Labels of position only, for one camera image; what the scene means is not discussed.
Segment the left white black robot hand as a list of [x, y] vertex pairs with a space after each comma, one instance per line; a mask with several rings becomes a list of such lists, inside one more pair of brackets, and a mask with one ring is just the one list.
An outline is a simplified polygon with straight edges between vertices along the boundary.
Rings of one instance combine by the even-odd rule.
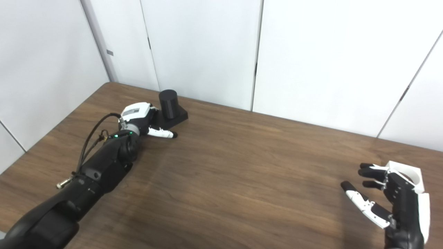
[[178, 137], [176, 132], [164, 130], [154, 124], [154, 116], [159, 112], [159, 108], [148, 102], [139, 102], [126, 106], [118, 120], [119, 130], [128, 130], [136, 133], [139, 137], [148, 135], [174, 139]]

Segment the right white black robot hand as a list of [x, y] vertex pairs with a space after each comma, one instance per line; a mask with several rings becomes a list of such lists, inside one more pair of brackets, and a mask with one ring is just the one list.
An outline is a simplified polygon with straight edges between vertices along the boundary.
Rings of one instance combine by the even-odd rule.
[[423, 249], [429, 239], [430, 195], [425, 191], [422, 170], [389, 161], [385, 166], [361, 163], [359, 176], [366, 188], [383, 192], [391, 203], [388, 211], [358, 191], [349, 181], [341, 188], [359, 211], [385, 233], [386, 249]]

